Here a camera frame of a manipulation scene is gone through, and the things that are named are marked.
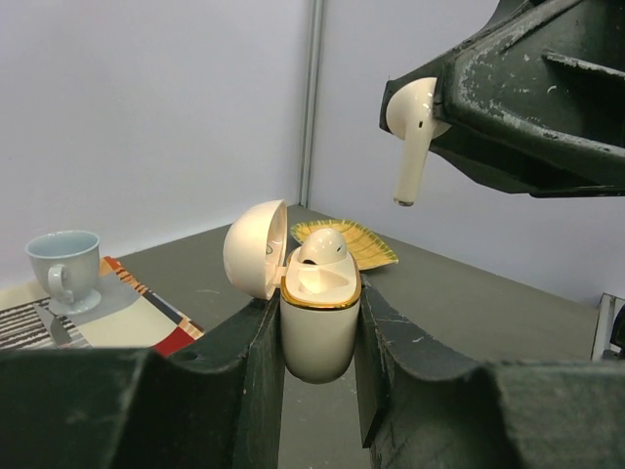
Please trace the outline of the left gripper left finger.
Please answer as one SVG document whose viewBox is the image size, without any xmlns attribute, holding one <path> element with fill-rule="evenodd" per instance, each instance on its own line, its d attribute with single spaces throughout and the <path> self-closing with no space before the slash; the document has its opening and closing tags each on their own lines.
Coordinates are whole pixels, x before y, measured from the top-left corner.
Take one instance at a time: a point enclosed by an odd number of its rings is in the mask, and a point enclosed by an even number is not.
<svg viewBox="0 0 625 469">
<path fill-rule="evenodd" d="M 144 468 L 274 468 L 284 361 L 279 300 L 254 299 L 146 370 Z"/>
</svg>

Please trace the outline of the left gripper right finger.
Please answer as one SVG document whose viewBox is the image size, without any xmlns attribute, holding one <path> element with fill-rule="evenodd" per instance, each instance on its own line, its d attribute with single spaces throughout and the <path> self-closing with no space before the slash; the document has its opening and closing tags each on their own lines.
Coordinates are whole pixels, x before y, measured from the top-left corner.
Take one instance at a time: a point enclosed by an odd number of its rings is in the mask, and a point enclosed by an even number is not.
<svg viewBox="0 0 625 469">
<path fill-rule="evenodd" d="M 503 468 L 497 395 L 486 368 L 362 282 L 354 351 L 360 436 L 374 468 Z"/>
</svg>

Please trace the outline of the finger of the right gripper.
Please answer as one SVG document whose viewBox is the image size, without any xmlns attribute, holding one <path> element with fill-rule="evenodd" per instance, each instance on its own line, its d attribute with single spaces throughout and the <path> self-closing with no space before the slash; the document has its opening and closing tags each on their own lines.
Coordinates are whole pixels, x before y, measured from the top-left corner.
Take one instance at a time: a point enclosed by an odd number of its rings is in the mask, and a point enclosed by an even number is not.
<svg viewBox="0 0 625 469">
<path fill-rule="evenodd" d="M 380 126 L 389 133 L 388 103 L 412 81 L 395 79 L 385 86 Z M 536 198 L 623 196 L 622 148 L 549 130 L 509 112 L 484 128 L 467 127 L 440 115 L 443 102 L 437 85 L 434 118 L 450 128 L 432 140 L 429 153 L 441 156 L 472 181 L 500 192 L 527 193 Z"/>
<path fill-rule="evenodd" d="M 441 79 L 447 120 L 478 129 L 509 112 L 624 150 L 624 5 L 501 1 Z"/>
</svg>

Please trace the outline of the pink earbud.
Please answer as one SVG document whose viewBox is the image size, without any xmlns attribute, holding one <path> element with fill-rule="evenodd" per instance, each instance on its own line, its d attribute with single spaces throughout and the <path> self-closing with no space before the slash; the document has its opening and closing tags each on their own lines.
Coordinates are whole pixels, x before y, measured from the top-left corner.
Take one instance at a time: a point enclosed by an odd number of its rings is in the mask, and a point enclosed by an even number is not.
<svg viewBox="0 0 625 469">
<path fill-rule="evenodd" d="M 412 206 L 417 200 L 431 142 L 450 128 L 449 124 L 434 118 L 437 81 L 435 77 L 414 80 L 400 88 L 387 106 L 388 127 L 403 140 L 394 191 L 394 202 L 400 206 Z"/>
<path fill-rule="evenodd" d="M 300 248 L 298 260 L 304 264 L 327 265 L 342 261 L 348 249 L 341 233 L 323 228 L 309 234 Z"/>
</svg>

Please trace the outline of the pink earbud case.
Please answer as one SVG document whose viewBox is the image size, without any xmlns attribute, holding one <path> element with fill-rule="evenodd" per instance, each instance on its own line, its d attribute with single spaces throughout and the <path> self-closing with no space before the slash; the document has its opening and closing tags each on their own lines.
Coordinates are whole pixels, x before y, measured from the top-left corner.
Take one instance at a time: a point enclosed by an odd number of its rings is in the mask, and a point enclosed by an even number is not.
<svg viewBox="0 0 625 469">
<path fill-rule="evenodd" d="M 341 377 L 354 354 L 361 277 L 348 247 L 342 261 L 315 265 L 288 252 L 287 207 L 276 199 L 246 210 L 229 228 L 223 261 L 229 282 L 251 297 L 279 296 L 280 337 L 289 372 L 310 384 Z"/>
</svg>

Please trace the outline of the patchwork placemat cloth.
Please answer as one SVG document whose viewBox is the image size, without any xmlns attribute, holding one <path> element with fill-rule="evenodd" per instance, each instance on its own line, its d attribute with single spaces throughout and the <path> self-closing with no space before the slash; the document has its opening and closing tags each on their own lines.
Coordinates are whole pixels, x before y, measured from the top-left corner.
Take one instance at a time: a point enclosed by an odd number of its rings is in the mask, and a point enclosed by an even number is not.
<svg viewBox="0 0 625 469">
<path fill-rule="evenodd" d="M 116 259 L 100 262 L 101 304 L 61 318 L 72 348 L 153 348 L 168 357 L 196 342 L 203 329 L 140 283 Z M 1 348 L 55 349 L 36 307 L 48 308 L 49 295 L 36 279 L 1 291 Z"/>
</svg>

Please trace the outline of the yellow woven basket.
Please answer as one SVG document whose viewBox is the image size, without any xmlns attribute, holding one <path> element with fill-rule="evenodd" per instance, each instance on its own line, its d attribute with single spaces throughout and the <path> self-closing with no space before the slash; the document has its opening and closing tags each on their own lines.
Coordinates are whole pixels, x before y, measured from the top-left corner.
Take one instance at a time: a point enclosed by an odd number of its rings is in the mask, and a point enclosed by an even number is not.
<svg viewBox="0 0 625 469">
<path fill-rule="evenodd" d="M 384 240 L 353 220 L 323 219 L 300 222 L 291 226 L 290 234 L 302 244 L 311 233 L 323 228 L 332 228 L 343 236 L 361 271 L 373 270 L 399 262 L 396 253 Z"/>
</svg>

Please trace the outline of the light blue cup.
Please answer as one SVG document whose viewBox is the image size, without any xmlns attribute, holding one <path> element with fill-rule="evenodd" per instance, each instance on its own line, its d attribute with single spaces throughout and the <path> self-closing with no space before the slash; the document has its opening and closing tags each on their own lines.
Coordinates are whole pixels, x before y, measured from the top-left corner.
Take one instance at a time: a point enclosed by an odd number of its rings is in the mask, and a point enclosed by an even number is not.
<svg viewBox="0 0 625 469">
<path fill-rule="evenodd" d="M 54 315 L 86 313 L 101 303 L 99 248 L 100 238 L 84 230 L 43 234 L 27 243 L 25 252 Z"/>
</svg>

